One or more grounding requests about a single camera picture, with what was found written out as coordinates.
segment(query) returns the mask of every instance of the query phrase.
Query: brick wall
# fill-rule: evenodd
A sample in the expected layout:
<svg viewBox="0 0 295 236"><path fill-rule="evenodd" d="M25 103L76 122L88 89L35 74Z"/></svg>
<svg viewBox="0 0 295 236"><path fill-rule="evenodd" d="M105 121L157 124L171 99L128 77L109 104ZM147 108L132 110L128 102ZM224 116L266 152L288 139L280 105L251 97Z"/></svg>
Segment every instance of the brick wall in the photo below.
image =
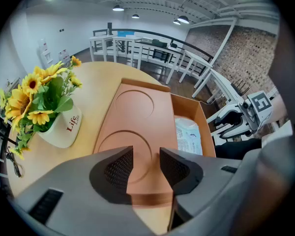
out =
<svg viewBox="0 0 295 236"><path fill-rule="evenodd" d="M186 42L214 56L229 27L207 26L190 29ZM244 98L260 90L269 92L274 87L267 73L273 60L275 43L275 35L267 31L235 26L213 69L230 82L237 82L236 86L243 79L238 88L241 88L241 92L249 88ZM189 47L184 48L196 53ZM211 91L216 89L213 81L209 81L207 85Z"/></svg>

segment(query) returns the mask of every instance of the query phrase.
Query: person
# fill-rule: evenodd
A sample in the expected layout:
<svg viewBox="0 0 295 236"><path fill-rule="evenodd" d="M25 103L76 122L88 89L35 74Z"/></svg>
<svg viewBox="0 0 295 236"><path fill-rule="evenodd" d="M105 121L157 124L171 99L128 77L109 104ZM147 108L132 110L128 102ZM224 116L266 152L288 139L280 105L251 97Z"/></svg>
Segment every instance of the person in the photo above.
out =
<svg viewBox="0 0 295 236"><path fill-rule="evenodd" d="M287 110L284 105L281 95L277 95L271 100L273 112L267 123L278 121L287 115ZM287 121L278 130L272 134L263 136L261 139L251 138L241 142L226 142L222 145L215 146L216 157L242 160L245 154L253 149L263 148L269 142L276 139L291 136L293 134L291 121Z"/></svg>

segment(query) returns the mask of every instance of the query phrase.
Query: circular indentation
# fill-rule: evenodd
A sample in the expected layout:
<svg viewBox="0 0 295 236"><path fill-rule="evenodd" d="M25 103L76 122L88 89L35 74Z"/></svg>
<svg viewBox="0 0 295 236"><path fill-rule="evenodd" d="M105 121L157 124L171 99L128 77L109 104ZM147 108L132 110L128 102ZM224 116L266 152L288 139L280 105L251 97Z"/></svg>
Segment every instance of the circular indentation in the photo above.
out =
<svg viewBox="0 0 295 236"><path fill-rule="evenodd" d="M128 183L138 182L146 176L152 161L151 149L141 135L128 130L117 131L102 141L98 152L123 146L133 146L133 170Z"/></svg>
<svg viewBox="0 0 295 236"><path fill-rule="evenodd" d="M146 93L138 90L128 90L117 97L115 108L118 113L126 117L147 118L154 110L154 103Z"/></svg>

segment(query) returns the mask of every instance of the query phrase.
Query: table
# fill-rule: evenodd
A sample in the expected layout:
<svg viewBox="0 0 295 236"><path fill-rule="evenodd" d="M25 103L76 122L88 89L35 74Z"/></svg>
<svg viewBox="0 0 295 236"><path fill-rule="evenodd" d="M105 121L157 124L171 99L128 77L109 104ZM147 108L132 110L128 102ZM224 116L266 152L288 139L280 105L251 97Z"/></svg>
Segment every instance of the table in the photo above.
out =
<svg viewBox="0 0 295 236"><path fill-rule="evenodd" d="M138 59L138 69L139 70L140 70L140 67L141 67L141 58L142 58L142 50L143 50L143 47L148 48L147 61L148 61L148 56L149 56L149 50L150 50L151 47L154 47L157 50L160 50L160 51L169 53L170 56L168 58L168 62L165 64L165 67L168 67L169 62L172 59L172 57L175 57L175 62L173 64L173 67L171 69L171 72L169 73L168 78L166 80L166 84L168 84L169 83L169 80L171 79L171 77L173 75L173 72L174 72L174 70L175 70L175 68L177 66L177 63L178 63L178 60L179 60L179 57L180 57L181 53L178 52L178 51L172 50L172 48L171 49L169 49L169 48L163 48L163 47L159 47L157 45L148 44L148 43L142 43L142 42L138 42L138 43L140 44L139 59Z"/></svg>
<svg viewBox="0 0 295 236"><path fill-rule="evenodd" d="M101 36L95 36L95 37L89 38L89 51L90 51L90 57L91 57L92 61L94 61L94 52L93 52L93 48L92 48L92 41L94 41L95 46L96 46L96 41L102 41L104 61L107 61L106 42L113 40L114 36L115 35L101 35Z"/></svg>
<svg viewBox="0 0 295 236"><path fill-rule="evenodd" d="M204 65L205 67L212 67L212 65L210 63L208 63L204 58L202 58L202 57L200 57L200 56L198 56L198 55L196 55L196 54L194 54L194 53L192 53L190 51L184 50L184 53L183 53L182 59L180 61L179 67L177 68L177 71L179 71L179 69L180 69L180 67L182 65L183 59L185 58L186 55L190 57L190 61L189 61L188 65L187 65L185 71L183 72L182 77L179 80L179 83L181 83L183 78L186 76L186 73L188 72L188 70L189 70L190 66L192 65L193 61L195 61L196 63L193 66L189 76L191 76L191 74L195 70L197 63L200 63L200 64Z"/></svg>
<svg viewBox="0 0 295 236"><path fill-rule="evenodd" d="M198 89L194 92L192 95L192 98L196 97L197 94L201 91L201 89L205 86L205 84L209 81L210 77L213 76L215 83L219 87L219 89L223 92L227 99L227 104L236 104L238 102L244 102L244 99L236 92L236 90L232 87L231 82L226 79L224 76L219 74L218 72L214 71L212 68L207 69L203 72L200 79L198 80L197 84L195 84L194 88L197 87L197 85L201 82L202 77L204 77L207 74L206 78L203 80L201 85L198 87ZM210 97L208 102L211 101L211 99L216 95L216 93ZM215 120L216 117L219 115L219 113L224 109L220 109L218 112L210 116L208 119L206 119L207 123L210 123L211 121Z"/></svg>
<svg viewBox="0 0 295 236"><path fill-rule="evenodd" d="M8 179L12 193L17 197L25 188L55 166L65 161L91 155L105 114L120 85L122 78L160 83L150 75L127 65L114 62L88 62L73 69L83 83L82 89L72 95L74 104L82 113L82 123L74 144L69 148L57 148L37 134L29 142L31 152L25 152L25 160L16 157L25 170L23 178L14 174L13 164L7 160ZM10 134L15 140L16 133ZM134 208L135 213L158 234L164 234L169 223L171 207Z"/></svg>
<svg viewBox="0 0 295 236"><path fill-rule="evenodd" d="M117 55L118 55L118 41L125 41L125 42L131 42L132 45L131 45L131 66L133 66L133 54L134 54L134 43L135 41L138 41L142 39L142 37L136 37L136 36L127 36L127 37L113 37L113 46L114 46L114 62L117 62ZM125 44L126 45L126 57L128 55L128 44Z"/></svg>

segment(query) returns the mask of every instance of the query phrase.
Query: open box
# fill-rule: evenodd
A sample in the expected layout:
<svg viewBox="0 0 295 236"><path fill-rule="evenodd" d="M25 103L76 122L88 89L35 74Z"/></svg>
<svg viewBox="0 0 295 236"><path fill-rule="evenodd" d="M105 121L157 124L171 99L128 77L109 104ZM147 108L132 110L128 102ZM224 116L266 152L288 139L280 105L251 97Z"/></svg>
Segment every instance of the open box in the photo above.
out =
<svg viewBox="0 0 295 236"><path fill-rule="evenodd" d="M170 93L170 88L123 78L101 126L93 153L133 146L127 185L136 206L171 205L173 190L159 163L161 147L178 149L175 117L195 121L204 156L215 156L199 102Z"/></svg>

